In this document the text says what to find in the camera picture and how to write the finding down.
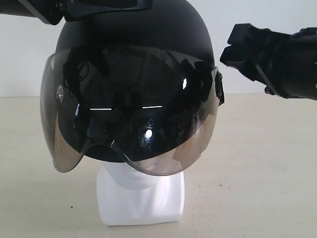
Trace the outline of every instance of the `white mannequin head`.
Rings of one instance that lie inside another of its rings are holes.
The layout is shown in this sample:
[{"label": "white mannequin head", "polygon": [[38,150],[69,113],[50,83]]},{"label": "white mannequin head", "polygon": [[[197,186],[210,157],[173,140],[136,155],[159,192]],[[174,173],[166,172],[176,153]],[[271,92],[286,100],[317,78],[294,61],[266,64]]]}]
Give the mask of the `white mannequin head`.
[{"label": "white mannequin head", "polygon": [[159,177],[139,172],[127,163],[103,162],[103,165],[113,180],[124,189],[147,189],[153,187],[159,180]]}]

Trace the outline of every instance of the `beige tabletop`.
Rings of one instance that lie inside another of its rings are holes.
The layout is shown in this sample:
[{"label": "beige tabletop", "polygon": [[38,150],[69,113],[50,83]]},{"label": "beige tabletop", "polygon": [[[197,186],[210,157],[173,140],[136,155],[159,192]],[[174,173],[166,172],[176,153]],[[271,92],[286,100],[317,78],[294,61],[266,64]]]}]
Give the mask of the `beige tabletop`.
[{"label": "beige tabletop", "polygon": [[52,165],[38,98],[0,99],[0,238],[311,238],[317,236],[317,102],[230,95],[211,143],[185,172],[179,223],[102,224],[100,162]]}]

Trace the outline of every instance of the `white backdrop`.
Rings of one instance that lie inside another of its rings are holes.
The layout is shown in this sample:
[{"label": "white backdrop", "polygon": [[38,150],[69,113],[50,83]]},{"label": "white backdrop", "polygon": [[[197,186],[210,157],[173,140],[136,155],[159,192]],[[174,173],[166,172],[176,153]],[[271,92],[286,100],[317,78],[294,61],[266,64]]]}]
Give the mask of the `white backdrop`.
[{"label": "white backdrop", "polygon": [[[264,87],[219,63],[236,23],[252,23],[284,33],[317,26],[317,1],[189,0],[208,26],[216,64],[226,94],[263,93]],[[38,19],[0,15],[0,97],[37,97],[44,64],[54,53],[64,24],[49,26]]]}]

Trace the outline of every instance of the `black helmet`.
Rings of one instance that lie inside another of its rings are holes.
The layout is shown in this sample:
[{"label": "black helmet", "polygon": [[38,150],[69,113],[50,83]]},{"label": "black helmet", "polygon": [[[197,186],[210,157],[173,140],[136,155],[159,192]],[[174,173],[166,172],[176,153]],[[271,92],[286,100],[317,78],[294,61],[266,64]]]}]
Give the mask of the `black helmet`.
[{"label": "black helmet", "polygon": [[55,168],[84,155],[150,175],[179,173],[205,151],[223,103],[208,30],[185,0],[67,22],[41,85]]}]

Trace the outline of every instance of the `tinted visor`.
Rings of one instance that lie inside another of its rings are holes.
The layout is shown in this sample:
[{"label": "tinted visor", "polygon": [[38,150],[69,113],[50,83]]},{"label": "tinted visor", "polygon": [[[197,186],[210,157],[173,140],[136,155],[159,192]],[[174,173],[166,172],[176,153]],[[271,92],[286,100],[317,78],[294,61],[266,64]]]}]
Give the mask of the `tinted visor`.
[{"label": "tinted visor", "polygon": [[183,171],[211,139],[223,99],[220,76],[199,59],[146,47],[51,56],[41,118],[55,168],[68,172],[87,155],[155,176]]}]

